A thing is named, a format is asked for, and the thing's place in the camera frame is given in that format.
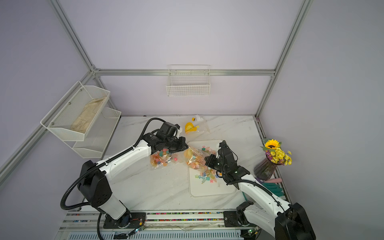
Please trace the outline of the clear ziploc bag of candies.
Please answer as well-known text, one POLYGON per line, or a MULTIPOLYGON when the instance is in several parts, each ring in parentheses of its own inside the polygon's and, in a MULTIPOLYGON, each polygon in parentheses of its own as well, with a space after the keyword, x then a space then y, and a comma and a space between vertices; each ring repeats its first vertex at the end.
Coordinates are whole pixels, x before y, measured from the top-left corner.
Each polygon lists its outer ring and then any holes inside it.
POLYGON ((209 132, 209 126, 206 119, 200 115, 195 115, 185 124, 185 133, 199 133, 199 132, 209 132))

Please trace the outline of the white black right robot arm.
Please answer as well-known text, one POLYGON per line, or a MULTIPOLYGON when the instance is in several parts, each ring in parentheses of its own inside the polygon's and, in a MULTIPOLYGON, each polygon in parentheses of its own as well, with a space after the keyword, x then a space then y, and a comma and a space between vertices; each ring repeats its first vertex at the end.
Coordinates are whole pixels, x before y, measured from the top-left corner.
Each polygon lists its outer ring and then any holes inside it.
POLYGON ((205 161, 207 167, 221 174, 228 186, 235 186, 250 197, 237 207, 237 222, 241 226, 257 225, 276 240, 316 239, 305 209, 278 197, 239 166, 226 141, 219 143, 217 153, 206 157, 205 161))

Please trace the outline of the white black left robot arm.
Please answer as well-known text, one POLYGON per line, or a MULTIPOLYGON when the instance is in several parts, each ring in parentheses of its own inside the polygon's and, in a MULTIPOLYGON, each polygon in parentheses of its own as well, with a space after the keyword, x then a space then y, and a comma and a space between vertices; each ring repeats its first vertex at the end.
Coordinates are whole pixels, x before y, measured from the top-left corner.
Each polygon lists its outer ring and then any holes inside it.
POLYGON ((147 132, 151 118, 145 124, 137 141, 127 149, 96 163, 87 161, 82 165, 80 176, 65 191, 60 207, 62 210, 72 210, 83 206, 92 206, 101 214, 112 218, 118 228, 127 228, 133 221, 130 210, 114 194, 110 184, 121 172, 128 169, 139 160, 149 157, 161 150, 169 153, 183 152, 188 149, 186 138, 181 136, 182 127, 160 119, 160 128, 147 132), (67 205, 70 193, 78 189, 87 202, 67 205))

